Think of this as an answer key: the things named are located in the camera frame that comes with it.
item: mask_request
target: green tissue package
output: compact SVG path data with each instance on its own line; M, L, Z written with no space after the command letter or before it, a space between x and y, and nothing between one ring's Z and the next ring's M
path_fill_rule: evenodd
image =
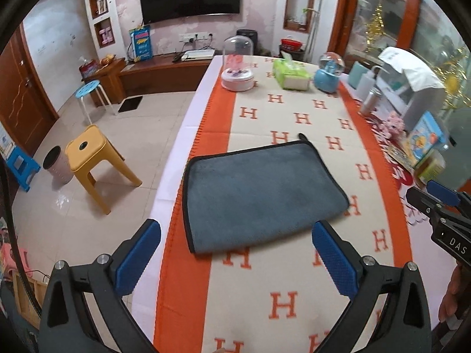
M301 63L276 59L273 62L273 74L283 89L308 90L311 75Z

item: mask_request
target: towel black edge trim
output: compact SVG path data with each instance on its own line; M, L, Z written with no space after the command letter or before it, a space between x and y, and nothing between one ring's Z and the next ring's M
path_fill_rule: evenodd
M243 154L246 152L252 152L252 151L259 151L259 150L265 150L265 149L272 149L276 147L283 147L283 146L289 146L293 144L306 144L314 150L316 153L317 157L321 161L322 167L324 170L327 172L327 176L330 178L332 183L337 187L337 189L340 191L342 196L345 198L346 201L346 207L344 211L346 211L350 207L350 200L343 191L343 188L337 183L337 181L334 179L332 174L330 173L329 169L327 168L326 164L324 163L323 159L321 158L321 155L319 154L319 151L317 151L316 147L307 139L307 137L303 133L298 134L298 141L290 141L290 142L285 142L283 144L270 144L268 146L261 146L261 147L255 147L253 149L244 149L244 150L237 150L237 151L231 151L231 152L223 152L221 154L213 154L213 155L203 155L203 156L194 156L191 158L187 166L185 167L185 171L183 173L183 192L182 192L182 212L183 212L183 226L185 228L185 234L187 236L187 243L188 243L188 248L191 253L196 254L197 252L195 251L195 244L193 241L193 234L191 232L190 228L190 221L188 218L188 207L187 207L187 198L188 198L188 179L189 179L189 173L191 167L196 163L199 162L200 160L205 160L205 159L211 159L211 158L219 158L220 156L229 156L229 155L236 155L236 154Z

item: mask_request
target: gray microfiber towel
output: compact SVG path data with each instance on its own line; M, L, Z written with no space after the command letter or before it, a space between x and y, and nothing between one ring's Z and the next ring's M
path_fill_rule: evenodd
M299 138L188 162L183 218L192 253L280 239L349 207L315 147L303 134Z

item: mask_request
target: pink wallpaper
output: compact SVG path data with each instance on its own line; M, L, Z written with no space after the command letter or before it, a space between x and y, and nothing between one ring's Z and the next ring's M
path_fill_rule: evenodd
M116 0L121 32L126 48L130 43L129 30L140 25L142 12L140 0ZM276 0L242 0L241 14L223 16L200 16L166 20L151 25L154 54L180 51L182 43L178 35L191 32L210 32L213 44L222 49L223 41L234 36L237 29L258 31L258 40L265 49L271 49L275 22Z

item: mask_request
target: tablecloth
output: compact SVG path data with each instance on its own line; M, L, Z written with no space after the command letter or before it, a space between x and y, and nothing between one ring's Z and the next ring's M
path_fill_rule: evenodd
M336 293L309 233L195 259L180 224L177 195L189 155L257 147L305 133L350 197L349 211L332 222L337 232L360 254L382 264L402 266L413 254L416 261L423 257L425 273L432 249L432 260L442 265L445 261L446 268L441 275L435 272L430 285L424 278L433 300L431 314L436 314L436 298L445 292L452 260L429 241L430 229L422 226L425 218L404 202L405 189L413 182L385 159L382 146L387 141L377 123L357 115L357 103L344 86L338 96L313 86L306 93L282 90L273 78L272 60L255 58L257 86L234 94L217 81L221 59L216 57L169 156L151 213L162 226L166 244L152 257L132 304L133 316L161 352L209 353L219 347L236 352L312 351L347 304ZM316 70L314 65L306 67L311 73ZM409 236L419 253L411 250ZM377 316L372 315L358 346L366 343Z

